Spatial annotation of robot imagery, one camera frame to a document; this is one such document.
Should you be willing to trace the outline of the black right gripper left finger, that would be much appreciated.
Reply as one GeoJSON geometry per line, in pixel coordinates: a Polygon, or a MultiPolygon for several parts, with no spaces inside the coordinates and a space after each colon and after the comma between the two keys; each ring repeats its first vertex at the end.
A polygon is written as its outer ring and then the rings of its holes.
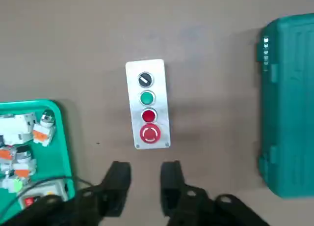
{"type": "Polygon", "coordinates": [[[112,162],[98,185],[85,183],[70,200],[47,195],[3,223],[4,226],[97,226],[105,217],[120,217],[131,184],[131,165],[112,162]]]}

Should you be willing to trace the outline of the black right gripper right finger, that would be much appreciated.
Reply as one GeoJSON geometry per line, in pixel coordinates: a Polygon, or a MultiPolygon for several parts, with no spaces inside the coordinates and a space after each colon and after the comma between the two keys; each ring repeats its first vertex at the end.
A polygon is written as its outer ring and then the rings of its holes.
{"type": "Polygon", "coordinates": [[[180,161],[162,163],[160,200],[168,226],[268,225],[236,196],[221,194],[211,199],[203,188],[186,184],[180,161]]]}

